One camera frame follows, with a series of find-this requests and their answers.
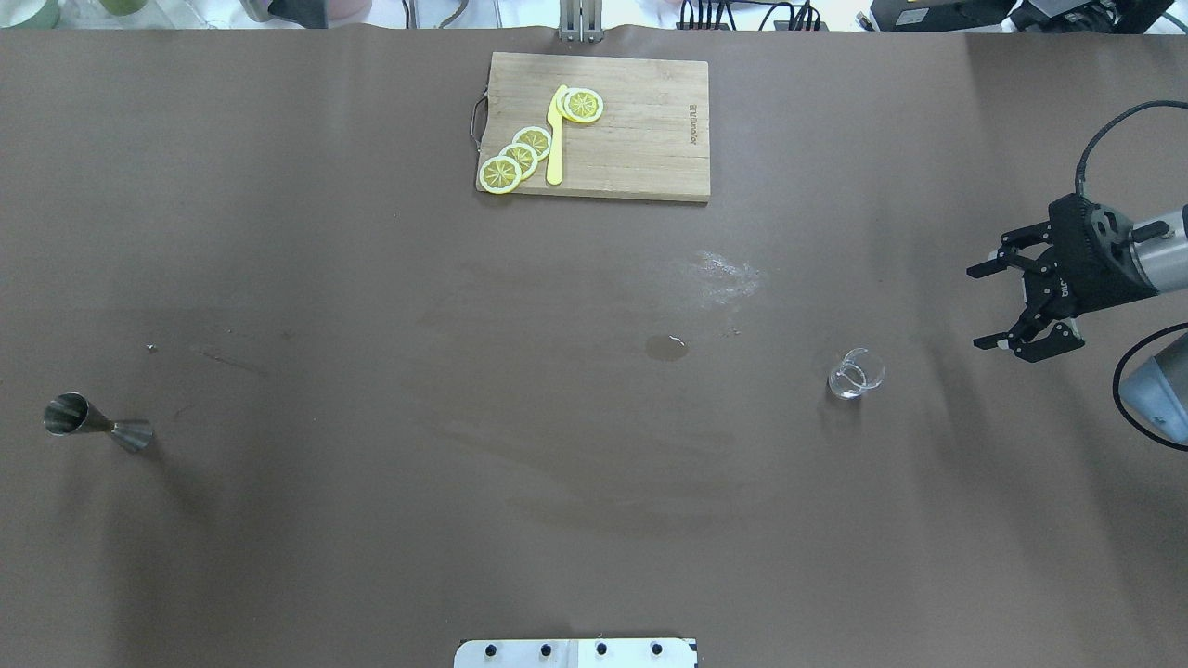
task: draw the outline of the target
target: electronic device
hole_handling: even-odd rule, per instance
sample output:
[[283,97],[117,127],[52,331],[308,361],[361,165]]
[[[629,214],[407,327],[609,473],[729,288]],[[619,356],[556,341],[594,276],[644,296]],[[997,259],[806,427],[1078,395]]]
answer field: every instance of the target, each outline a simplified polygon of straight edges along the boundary
[[872,0],[876,30],[886,32],[1107,32],[1142,34],[1174,0]]
[[948,32],[998,26],[1015,0],[873,0],[871,18],[884,32]]

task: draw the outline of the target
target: lemon slice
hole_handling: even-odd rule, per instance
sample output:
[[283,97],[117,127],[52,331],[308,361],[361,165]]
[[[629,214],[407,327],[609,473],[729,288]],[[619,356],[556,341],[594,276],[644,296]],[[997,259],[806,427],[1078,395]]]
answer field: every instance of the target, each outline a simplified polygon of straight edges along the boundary
[[536,174],[536,165],[539,159],[536,156],[536,149],[527,144],[522,144],[519,141],[513,141],[504,146],[503,151],[499,151],[500,156],[507,156],[508,158],[516,160],[520,166],[520,181],[527,181],[530,176]]
[[479,168],[479,185],[492,195],[511,193],[519,182],[519,163],[507,156],[495,156]]
[[604,108],[602,96],[589,88],[570,88],[561,101],[561,114],[574,122],[594,122]]
[[543,160],[552,150],[552,136],[548,130],[531,125],[517,132],[512,144],[527,144],[536,151],[536,159]]

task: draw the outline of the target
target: stainless steel jigger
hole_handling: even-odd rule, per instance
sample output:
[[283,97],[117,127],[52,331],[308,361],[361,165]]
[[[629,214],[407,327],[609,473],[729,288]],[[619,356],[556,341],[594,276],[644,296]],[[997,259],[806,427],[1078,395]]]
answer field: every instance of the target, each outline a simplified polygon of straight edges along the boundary
[[45,429],[55,436],[105,431],[133,454],[145,449],[152,441],[152,426],[144,420],[113,422],[78,392],[57,396],[45,407],[43,420]]

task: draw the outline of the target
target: metal bracket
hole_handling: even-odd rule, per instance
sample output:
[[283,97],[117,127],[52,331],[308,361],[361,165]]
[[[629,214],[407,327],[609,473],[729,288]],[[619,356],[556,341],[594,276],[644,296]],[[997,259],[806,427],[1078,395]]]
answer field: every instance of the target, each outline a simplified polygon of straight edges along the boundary
[[562,42],[602,42],[602,0],[561,0]]
[[694,638],[462,641],[454,668],[697,668]]

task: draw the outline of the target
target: black cable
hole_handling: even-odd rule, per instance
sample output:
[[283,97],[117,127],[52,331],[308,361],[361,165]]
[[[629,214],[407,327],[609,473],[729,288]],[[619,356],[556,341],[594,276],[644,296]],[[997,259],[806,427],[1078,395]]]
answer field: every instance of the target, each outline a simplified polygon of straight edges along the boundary
[[796,13],[795,27],[789,26],[788,30],[808,30],[805,21],[811,15],[811,12],[813,12],[813,4],[809,2],[809,0],[804,0],[804,4],[801,5],[801,11]]
[[467,5],[469,5],[469,4],[470,4],[470,0],[461,0],[457,4],[457,10],[454,10],[453,14],[446,17],[446,20],[443,20],[442,23],[437,24],[437,27],[440,27],[440,29],[441,27],[446,27],[449,24],[454,23],[455,19],[457,19],[459,17],[462,15],[462,12],[466,11]]
[[1188,109],[1188,102],[1180,102],[1178,100],[1151,100],[1150,102],[1135,105],[1114,116],[1112,121],[1107,122],[1105,127],[1099,130],[1098,133],[1093,136],[1093,139],[1089,139],[1089,143],[1085,146],[1085,151],[1081,153],[1080,162],[1076,163],[1076,176],[1073,179],[1073,187],[1075,188],[1075,193],[1078,195],[1082,197],[1085,196],[1085,168],[1089,162],[1089,153],[1093,151],[1093,147],[1098,145],[1098,141],[1101,141],[1101,138],[1105,137],[1107,132],[1113,130],[1113,127],[1119,122],[1129,119],[1138,112],[1142,112],[1143,109],[1150,109],[1152,107],[1175,107],[1177,109]]
[[1104,8],[1099,6],[1092,7],[1093,12],[1089,12],[1091,23],[1093,23],[1093,32],[1101,32],[1108,34],[1113,32],[1113,17]]
[[1169,14],[1167,12],[1163,12],[1163,18],[1168,19],[1169,21],[1171,21],[1173,24],[1175,24],[1176,27],[1178,27],[1180,30],[1184,31],[1184,34],[1188,34],[1188,24],[1184,24],[1182,20],[1173,17],[1171,14]]
[[1139,424],[1138,421],[1135,420],[1135,417],[1130,415],[1130,411],[1126,410],[1126,407],[1124,407],[1121,404],[1121,395],[1118,393],[1118,385],[1121,382],[1121,372],[1123,372],[1123,368],[1126,366],[1126,363],[1130,361],[1130,358],[1135,357],[1135,353],[1137,353],[1138,351],[1145,348],[1148,346],[1148,344],[1150,344],[1151,341],[1154,341],[1156,339],[1161,339],[1163,336],[1167,336],[1168,334],[1171,334],[1173,332],[1180,332],[1181,329],[1188,329],[1188,322],[1181,322],[1180,324],[1173,324],[1171,327],[1164,327],[1163,329],[1159,329],[1155,334],[1151,334],[1150,336],[1148,336],[1148,338],[1143,339],[1142,341],[1135,344],[1133,347],[1131,347],[1129,351],[1126,351],[1126,354],[1121,355],[1121,359],[1118,360],[1118,366],[1114,367],[1114,378],[1113,378],[1113,384],[1111,386],[1111,392],[1113,393],[1114,407],[1118,408],[1118,412],[1120,412],[1121,416],[1124,418],[1126,418],[1126,422],[1130,422],[1131,427],[1133,427],[1135,429],[1138,429],[1139,434],[1146,436],[1148,439],[1155,441],[1156,443],[1159,443],[1162,446],[1168,446],[1171,449],[1176,449],[1176,450],[1181,450],[1181,452],[1188,452],[1188,446],[1186,446],[1183,443],[1177,443],[1175,441],[1169,441],[1168,439],[1164,439],[1163,436],[1159,436],[1159,435],[1152,433],[1146,427],[1143,427],[1142,424]]
[[776,2],[775,5],[771,6],[770,10],[767,10],[767,13],[763,15],[763,20],[759,21],[759,30],[763,30],[763,26],[767,25],[767,19],[771,17],[771,13],[775,12],[776,10],[778,10],[779,7],[788,7],[788,21],[791,23],[791,20],[792,20],[792,13],[796,11],[796,8],[792,7],[792,4],[791,2]]

